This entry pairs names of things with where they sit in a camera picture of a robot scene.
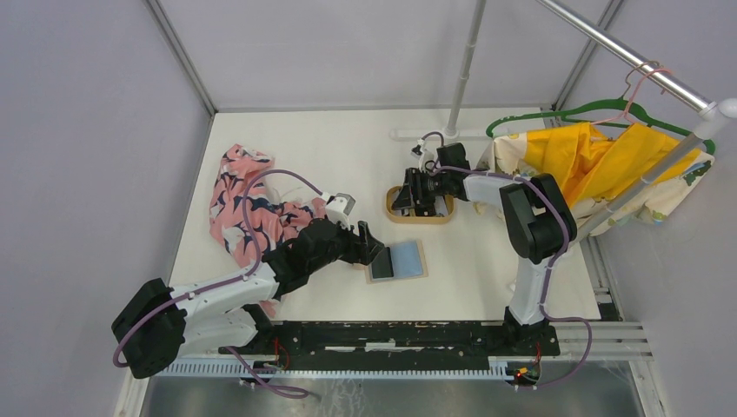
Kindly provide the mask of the black VIP credit card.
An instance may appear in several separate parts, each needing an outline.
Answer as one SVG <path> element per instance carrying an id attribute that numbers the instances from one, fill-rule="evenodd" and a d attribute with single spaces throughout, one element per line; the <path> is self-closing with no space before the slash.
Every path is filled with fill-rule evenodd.
<path id="1" fill-rule="evenodd" d="M 369 265 L 369 278 L 371 281 L 384 281 L 394 277 L 391 248 L 386 247 Z"/>

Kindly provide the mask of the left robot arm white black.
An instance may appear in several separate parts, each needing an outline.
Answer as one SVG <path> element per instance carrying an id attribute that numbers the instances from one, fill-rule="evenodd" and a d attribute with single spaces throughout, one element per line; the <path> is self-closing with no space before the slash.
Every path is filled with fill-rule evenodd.
<path id="1" fill-rule="evenodd" d="M 111 325 L 118 342 L 113 363 L 144 379 L 179 357 L 208 350 L 245 347 L 262 354 L 273 331 L 252 315 L 260 302 L 296 291 L 335 261 L 368 266 L 387 253 L 366 222 L 345 228 L 317 219 L 251 266 L 219 279 L 182 287 L 147 281 Z"/>

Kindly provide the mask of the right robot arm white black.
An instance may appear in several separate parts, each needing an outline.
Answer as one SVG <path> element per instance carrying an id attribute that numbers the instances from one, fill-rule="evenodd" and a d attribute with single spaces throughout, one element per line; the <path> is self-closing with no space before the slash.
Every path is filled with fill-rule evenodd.
<path id="1" fill-rule="evenodd" d="M 550 174 L 531 178 L 472 169 L 464 146 L 442 145 L 431 156 L 419 142 L 413 153 L 421 158 L 408 168 L 389 209 L 400 214 L 430 217 L 436 202 L 452 197 L 486 203 L 502 212 L 508 239 L 518 255 L 515 291 L 505 311 L 503 346 L 525 354 L 537 342 L 534 327 L 550 322 L 545 310 L 549 283 L 558 259 L 577 236 L 574 218 Z"/>

